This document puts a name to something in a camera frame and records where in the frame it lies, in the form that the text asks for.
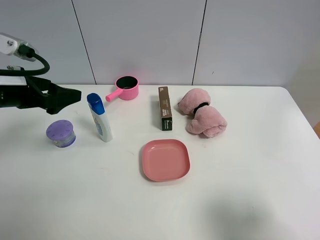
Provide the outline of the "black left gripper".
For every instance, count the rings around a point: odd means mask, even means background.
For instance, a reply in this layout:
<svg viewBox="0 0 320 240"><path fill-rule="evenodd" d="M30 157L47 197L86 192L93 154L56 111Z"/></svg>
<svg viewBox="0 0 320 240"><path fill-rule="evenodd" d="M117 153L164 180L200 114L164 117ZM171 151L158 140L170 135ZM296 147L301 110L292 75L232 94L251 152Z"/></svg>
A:
<svg viewBox="0 0 320 240"><path fill-rule="evenodd" d="M41 108L55 115L81 100L82 92L53 84L35 76L1 76L0 106L18 109Z"/></svg>

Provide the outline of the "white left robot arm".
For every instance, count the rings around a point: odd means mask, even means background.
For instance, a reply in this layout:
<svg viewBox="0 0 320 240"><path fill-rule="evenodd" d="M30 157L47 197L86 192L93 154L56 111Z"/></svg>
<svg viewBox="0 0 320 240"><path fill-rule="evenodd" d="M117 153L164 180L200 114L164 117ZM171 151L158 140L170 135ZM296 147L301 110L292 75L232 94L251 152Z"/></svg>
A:
<svg viewBox="0 0 320 240"><path fill-rule="evenodd" d="M40 78L50 70L50 64L28 42L1 33L0 52L29 62L39 61L43 65L36 70L26 70L13 65L0 70L2 108L41 108L48 114L55 115L81 100L81 91L61 87L48 79Z"/></svg>

